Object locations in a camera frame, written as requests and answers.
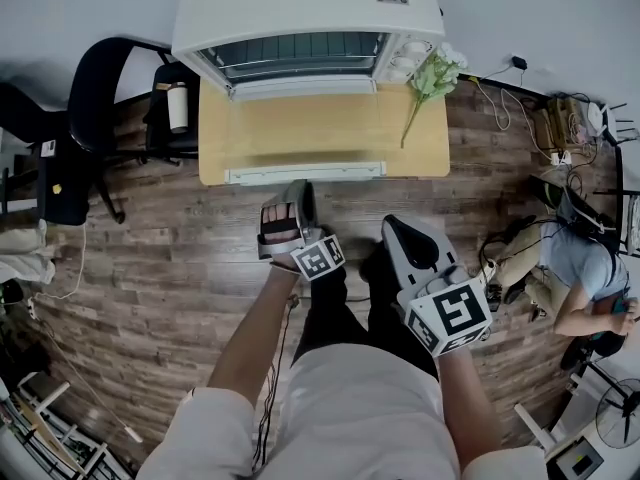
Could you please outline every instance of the black pants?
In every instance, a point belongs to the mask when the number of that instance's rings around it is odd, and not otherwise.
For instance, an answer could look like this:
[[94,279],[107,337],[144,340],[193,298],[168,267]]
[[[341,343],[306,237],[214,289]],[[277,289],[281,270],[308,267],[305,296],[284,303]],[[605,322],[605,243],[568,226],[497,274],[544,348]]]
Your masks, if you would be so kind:
[[389,254],[382,244],[362,266],[369,283],[371,309],[369,331],[356,320],[346,306],[346,272],[340,268],[311,282],[311,309],[307,315],[300,343],[293,357],[327,345],[355,343],[376,347],[400,357],[438,379],[431,354],[400,320],[391,303],[400,291]]

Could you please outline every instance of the white t-shirt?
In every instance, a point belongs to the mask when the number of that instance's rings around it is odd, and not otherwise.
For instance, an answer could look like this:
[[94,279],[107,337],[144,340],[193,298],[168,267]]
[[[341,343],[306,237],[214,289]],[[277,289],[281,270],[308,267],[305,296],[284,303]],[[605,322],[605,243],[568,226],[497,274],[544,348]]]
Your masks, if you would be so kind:
[[581,238],[557,222],[542,224],[540,237],[539,265],[551,270],[565,285],[570,287],[580,280],[589,300],[595,301],[624,290],[627,269],[616,258],[611,280],[613,262],[604,245]]
[[[253,407],[223,389],[179,406],[138,480],[231,480],[252,475]],[[392,354],[340,344],[304,354],[285,394],[276,445],[260,480],[461,478],[438,382]],[[479,457],[464,480],[547,478],[535,447]]]

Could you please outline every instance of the yellow object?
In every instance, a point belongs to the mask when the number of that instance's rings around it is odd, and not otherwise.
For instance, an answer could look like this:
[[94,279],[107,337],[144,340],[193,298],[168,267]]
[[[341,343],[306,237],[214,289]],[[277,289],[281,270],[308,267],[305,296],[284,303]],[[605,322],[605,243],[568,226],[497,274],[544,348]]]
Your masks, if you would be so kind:
[[444,98],[422,105],[400,148],[415,106],[409,86],[378,85],[376,94],[340,94],[229,102],[200,82],[200,180],[224,184],[226,169],[385,161],[390,177],[449,173]]

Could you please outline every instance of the chair backrest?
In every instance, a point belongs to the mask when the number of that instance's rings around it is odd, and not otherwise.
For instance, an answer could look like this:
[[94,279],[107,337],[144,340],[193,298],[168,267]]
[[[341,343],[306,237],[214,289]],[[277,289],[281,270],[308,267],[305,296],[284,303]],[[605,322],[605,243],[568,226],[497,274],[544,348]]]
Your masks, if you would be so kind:
[[49,112],[11,84],[0,83],[0,128],[27,143],[57,138],[61,130]]
[[114,100],[118,80],[136,41],[111,37],[94,44],[83,55],[73,77],[67,107],[73,139],[99,154],[116,151],[113,133]]

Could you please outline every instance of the hand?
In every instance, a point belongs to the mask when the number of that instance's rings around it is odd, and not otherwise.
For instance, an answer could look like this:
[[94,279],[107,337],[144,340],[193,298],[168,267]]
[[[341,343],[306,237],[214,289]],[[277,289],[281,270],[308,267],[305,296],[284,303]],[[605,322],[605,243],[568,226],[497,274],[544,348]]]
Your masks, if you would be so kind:
[[619,313],[617,315],[611,315],[611,331],[619,334],[620,336],[626,336],[631,332],[635,325],[635,312],[638,308],[637,300],[629,300],[629,311],[626,313]]
[[[295,211],[292,204],[281,203],[274,206],[269,206],[262,211],[262,222],[274,222],[276,220],[295,218]],[[270,233],[264,235],[264,240],[267,244],[279,244],[282,242],[288,242],[294,238],[298,238],[300,232],[298,230],[281,231],[280,233]],[[295,260],[291,257],[291,254],[274,254],[273,261],[284,265],[289,268],[298,270]]]

